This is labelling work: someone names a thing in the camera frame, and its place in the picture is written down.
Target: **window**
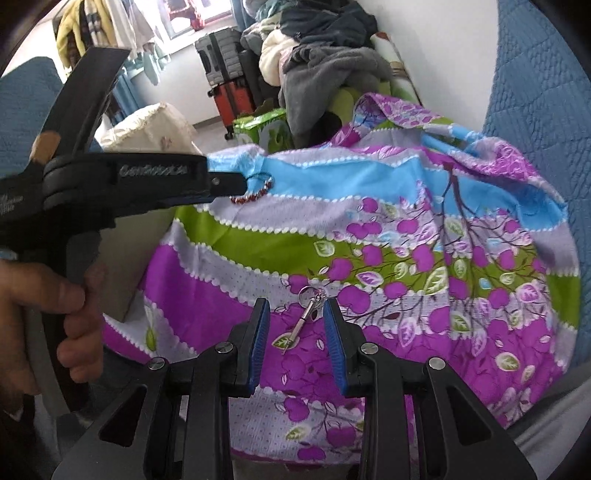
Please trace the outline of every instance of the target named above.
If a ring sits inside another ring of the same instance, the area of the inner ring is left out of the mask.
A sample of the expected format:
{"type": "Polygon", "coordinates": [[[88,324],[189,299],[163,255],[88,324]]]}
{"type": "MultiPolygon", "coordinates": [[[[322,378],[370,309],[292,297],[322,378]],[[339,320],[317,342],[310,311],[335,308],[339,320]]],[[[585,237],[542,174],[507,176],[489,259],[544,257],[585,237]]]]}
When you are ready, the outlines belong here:
{"type": "Polygon", "coordinates": [[[206,24],[232,13],[230,0],[144,0],[144,3],[149,2],[157,4],[158,13],[171,40],[193,31],[191,20],[184,16],[184,13],[192,10],[192,5],[206,24]],[[169,10],[178,15],[171,19],[169,10]]]}

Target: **colorful bed sheet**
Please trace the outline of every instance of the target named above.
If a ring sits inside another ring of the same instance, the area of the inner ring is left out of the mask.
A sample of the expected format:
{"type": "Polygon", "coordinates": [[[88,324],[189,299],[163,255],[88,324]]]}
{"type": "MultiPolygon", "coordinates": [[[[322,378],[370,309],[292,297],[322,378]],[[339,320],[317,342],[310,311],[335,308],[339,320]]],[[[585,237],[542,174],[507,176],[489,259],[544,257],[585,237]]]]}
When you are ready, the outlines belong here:
{"type": "Polygon", "coordinates": [[[268,173],[274,186],[245,205],[179,208],[128,320],[108,321],[105,342],[138,361],[190,358],[266,297],[260,386],[230,401],[236,452],[359,461],[363,401],[339,394],[322,320],[282,355],[306,285],[335,296],[347,321],[397,356],[444,358],[505,427],[568,369],[580,278],[567,205],[505,141],[367,94],[319,148],[268,156],[244,146],[209,164],[268,173]]]}

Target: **red suitcase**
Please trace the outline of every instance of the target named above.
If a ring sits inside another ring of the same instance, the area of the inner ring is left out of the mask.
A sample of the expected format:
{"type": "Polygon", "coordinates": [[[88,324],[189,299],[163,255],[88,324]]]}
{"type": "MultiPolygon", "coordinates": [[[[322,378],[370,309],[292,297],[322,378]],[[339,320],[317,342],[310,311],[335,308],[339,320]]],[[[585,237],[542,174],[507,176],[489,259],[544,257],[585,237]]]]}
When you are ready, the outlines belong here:
{"type": "Polygon", "coordinates": [[[216,101],[222,122],[228,130],[226,140],[234,138],[233,122],[242,113],[254,113],[255,105],[244,77],[221,83],[207,93],[216,101]]]}

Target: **green box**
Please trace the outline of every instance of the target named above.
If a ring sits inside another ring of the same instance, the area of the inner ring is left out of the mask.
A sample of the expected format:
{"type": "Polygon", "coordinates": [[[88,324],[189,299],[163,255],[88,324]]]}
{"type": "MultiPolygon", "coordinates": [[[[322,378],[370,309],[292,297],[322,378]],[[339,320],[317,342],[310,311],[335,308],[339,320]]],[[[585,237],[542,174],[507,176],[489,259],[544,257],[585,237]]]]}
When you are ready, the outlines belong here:
{"type": "Polygon", "coordinates": [[[294,148],[284,108],[234,120],[234,134],[240,145],[255,143],[270,154],[294,148]]]}

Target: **human hand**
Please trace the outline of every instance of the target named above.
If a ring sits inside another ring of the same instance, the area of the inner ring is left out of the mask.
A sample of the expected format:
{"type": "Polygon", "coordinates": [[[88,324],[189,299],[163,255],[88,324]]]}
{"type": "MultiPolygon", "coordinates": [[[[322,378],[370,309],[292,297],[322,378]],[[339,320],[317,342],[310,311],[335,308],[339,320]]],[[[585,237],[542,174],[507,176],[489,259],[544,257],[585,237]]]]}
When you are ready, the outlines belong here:
{"type": "Polygon", "coordinates": [[[99,293],[106,269],[93,265],[84,287],[57,275],[46,265],[0,260],[0,406],[12,412],[23,394],[37,395],[39,387],[27,361],[21,307],[66,314],[67,338],[57,348],[60,363],[74,382],[97,379],[103,368],[103,315],[99,293]]]}

